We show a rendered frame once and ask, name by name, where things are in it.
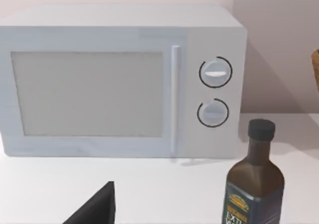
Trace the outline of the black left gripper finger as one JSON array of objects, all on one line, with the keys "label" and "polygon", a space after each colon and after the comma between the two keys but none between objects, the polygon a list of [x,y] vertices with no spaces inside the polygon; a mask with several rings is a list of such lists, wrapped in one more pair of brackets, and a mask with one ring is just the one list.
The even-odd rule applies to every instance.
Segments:
[{"label": "black left gripper finger", "polygon": [[115,183],[107,182],[62,224],[115,224]]}]

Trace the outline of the small microwave knob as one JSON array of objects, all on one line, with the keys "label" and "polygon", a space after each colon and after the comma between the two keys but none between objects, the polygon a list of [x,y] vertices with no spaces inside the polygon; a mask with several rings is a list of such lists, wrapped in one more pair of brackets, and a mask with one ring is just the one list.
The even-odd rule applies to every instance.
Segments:
[{"label": "small microwave knob", "polygon": [[199,122],[208,128],[222,126],[229,118],[228,105],[218,98],[201,103],[197,109]]}]

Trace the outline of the dark olive oil bottle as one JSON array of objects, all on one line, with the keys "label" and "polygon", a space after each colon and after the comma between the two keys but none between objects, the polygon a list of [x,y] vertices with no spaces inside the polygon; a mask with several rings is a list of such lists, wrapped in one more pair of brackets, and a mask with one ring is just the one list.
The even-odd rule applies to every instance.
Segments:
[{"label": "dark olive oil bottle", "polygon": [[280,224],[285,178],[270,160],[275,124],[249,121],[247,155],[227,173],[221,224]]}]

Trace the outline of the pale microwave oven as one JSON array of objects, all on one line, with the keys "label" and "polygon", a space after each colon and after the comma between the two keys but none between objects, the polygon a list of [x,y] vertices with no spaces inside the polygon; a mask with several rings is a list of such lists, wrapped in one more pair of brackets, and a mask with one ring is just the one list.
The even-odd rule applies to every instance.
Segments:
[{"label": "pale microwave oven", "polygon": [[[171,47],[179,48],[171,155]],[[0,134],[12,157],[233,158],[247,30],[213,4],[48,4],[0,19]],[[216,57],[233,74],[205,86]],[[201,103],[228,120],[208,128]]]}]

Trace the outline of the large microwave knob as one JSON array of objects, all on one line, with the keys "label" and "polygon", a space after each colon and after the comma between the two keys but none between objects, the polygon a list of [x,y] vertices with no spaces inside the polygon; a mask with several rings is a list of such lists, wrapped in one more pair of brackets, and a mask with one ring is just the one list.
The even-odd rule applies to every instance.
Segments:
[{"label": "large microwave knob", "polygon": [[203,62],[199,68],[199,78],[201,82],[213,89],[225,86],[232,78],[233,68],[230,62],[224,57]]}]

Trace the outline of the brown wooden object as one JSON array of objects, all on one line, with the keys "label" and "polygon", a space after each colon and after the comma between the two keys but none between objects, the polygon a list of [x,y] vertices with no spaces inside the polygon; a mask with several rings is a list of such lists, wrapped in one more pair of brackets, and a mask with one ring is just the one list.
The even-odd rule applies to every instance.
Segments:
[{"label": "brown wooden object", "polygon": [[317,87],[317,91],[319,93],[319,49],[316,49],[311,54],[312,65],[314,70],[315,83]]}]

